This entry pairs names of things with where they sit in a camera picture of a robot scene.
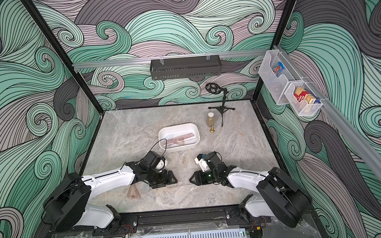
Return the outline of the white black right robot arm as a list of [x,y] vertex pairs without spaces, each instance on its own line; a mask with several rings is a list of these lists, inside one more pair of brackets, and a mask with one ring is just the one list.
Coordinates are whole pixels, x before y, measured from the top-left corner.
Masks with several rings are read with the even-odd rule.
[[282,169],[251,171],[221,165],[212,170],[196,171],[189,182],[196,186],[219,184],[255,192],[244,208],[252,217],[271,216],[288,227],[296,227],[311,206],[311,197]]

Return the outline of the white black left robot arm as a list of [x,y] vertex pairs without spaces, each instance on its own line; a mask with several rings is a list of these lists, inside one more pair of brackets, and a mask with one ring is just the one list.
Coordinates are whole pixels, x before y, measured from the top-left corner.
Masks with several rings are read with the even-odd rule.
[[152,189],[176,184],[177,178],[172,171],[164,169],[165,165],[163,160],[158,167],[138,161],[93,176],[68,174],[45,200],[44,211],[57,232],[78,226],[99,229],[120,227],[121,217],[115,208],[111,205],[93,205],[90,201],[100,194],[138,182],[146,183]]

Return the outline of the white plastic storage box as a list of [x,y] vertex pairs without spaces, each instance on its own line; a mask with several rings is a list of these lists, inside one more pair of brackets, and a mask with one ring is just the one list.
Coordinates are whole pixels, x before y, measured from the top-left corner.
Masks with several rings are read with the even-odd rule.
[[158,138],[159,147],[166,153],[194,149],[201,140],[197,125],[193,123],[162,128],[159,131]]

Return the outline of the red straight ruler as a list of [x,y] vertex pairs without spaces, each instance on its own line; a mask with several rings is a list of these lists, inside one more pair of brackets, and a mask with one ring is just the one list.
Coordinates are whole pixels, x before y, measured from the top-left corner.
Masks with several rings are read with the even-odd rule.
[[194,140],[196,135],[194,133],[183,134],[167,140],[167,146],[185,145],[186,142]]

